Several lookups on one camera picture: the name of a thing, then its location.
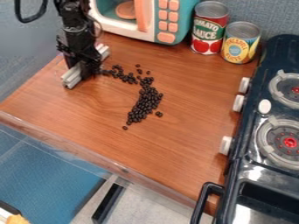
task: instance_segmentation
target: can label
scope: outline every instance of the can label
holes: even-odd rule
[[[195,53],[214,54],[221,50],[228,16],[194,18],[191,49]]]
[[[232,63],[244,64],[254,58],[260,37],[251,39],[241,39],[235,37],[224,38],[221,56]]]
[[[225,28],[201,17],[194,18],[193,34],[202,40],[222,39]]]

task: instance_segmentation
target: pile of coffee beans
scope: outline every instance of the pile of coffee beans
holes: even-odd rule
[[[143,74],[143,70],[139,64],[136,65],[136,71],[138,74]],[[153,110],[157,109],[159,103],[163,99],[163,94],[159,93],[155,87],[152,87],[154,77],[141,77],[140,75],[134,76],[133,73],[125,74],[123,68],[120,65],[112,66],[112,70],[101,70],[101,74],[106,76],[112,76],[115,79],[121,79],[123,82],[129,84],[140,84],[142,89],[139,91],[139,99],[135,106],[128,112],[128,119],[126,124],[129,126],[132,123],[140,123],[146,119],[149,114],[153,114]],[[163,113],[156,112],[158,117],[162,117]]]
[[[125,74],[120,65],[112,66],[112,70],[101,70],[101,74],[112,76],[115,79],[121,79],[123,82],[129,84],[138,84],[138,80],[134,77],[133,73]]]

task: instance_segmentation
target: microwave handle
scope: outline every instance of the microwave handle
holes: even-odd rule
[[[205,209],[206,201],[210,194],[216,194],[222,197],[223,193],[224,187],[222,185],[216,185],[211,182],[205,183],[201,188],[201,192],[198,197],[198,202],[193,211],[190,224],[199,224],[200,218],[203,215]]]
[[[136,22],[138,31],[146,32],[150,24],[150,5],[152,1],[149,0],[134,0]]]

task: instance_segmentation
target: stove burner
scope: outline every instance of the stove burner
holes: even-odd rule
[[[256,142],[275,164],[299,170],[299,122],[270,116],[258,129]]]
[[[279,70],[269,83],[269,91],[277,101],[299,109],[299,73],[284,73]]]
[[[297,147],[297,140],[294,139],[293,137],[287,137],[284,139],[283,142],[284,142],[285,146],[287,146],[289,148]]]
[[[293,91],[294,94],[299,95],[299,87],[293,87],[292,91]]]

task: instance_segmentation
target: metal bracket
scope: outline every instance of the metal bracket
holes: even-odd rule
[[[96,46],[96,50],[101,55],[101,61],[104,61],[110,55],[110,49],[107,45],[99,44]],[[66,73],[61,76],[62,85],[65,88],[72,89],[79,82],[81,82],[82,78],[80,77],[80,65],[77,63],[71,69],[69,69]]]

